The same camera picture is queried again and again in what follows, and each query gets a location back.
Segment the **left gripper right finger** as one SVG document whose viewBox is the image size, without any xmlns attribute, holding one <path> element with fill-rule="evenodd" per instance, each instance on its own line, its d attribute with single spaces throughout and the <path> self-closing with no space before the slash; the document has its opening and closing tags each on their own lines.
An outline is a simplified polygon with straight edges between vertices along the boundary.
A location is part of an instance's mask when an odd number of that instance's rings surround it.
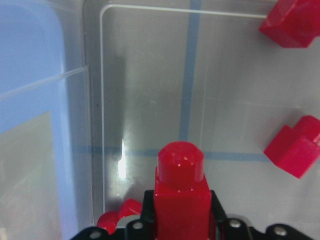
<svg viewBox="0 0 320 240">
<path fill-rule="evenodd" d="M 211 206 L 210 206 L 210 222 L 223 223 L 227 219 L 226 212 L 218 199 L 216 192 L 210 190 L 211 193 Z"/>
</svg>

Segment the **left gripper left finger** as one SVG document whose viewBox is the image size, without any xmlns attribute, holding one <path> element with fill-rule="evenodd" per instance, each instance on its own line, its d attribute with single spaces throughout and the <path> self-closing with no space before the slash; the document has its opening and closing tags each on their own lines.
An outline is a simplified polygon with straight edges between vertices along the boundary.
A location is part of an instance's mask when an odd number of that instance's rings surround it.
<svg viewBox="0 0 320 240">
<path fill-rule="evenodd" d="M 148 223 L 155 222 L 155 207 L 154 207 L 154 191 L 146 190 L 144 192 L 142 203 L 142 220 Z"/>
</svg>

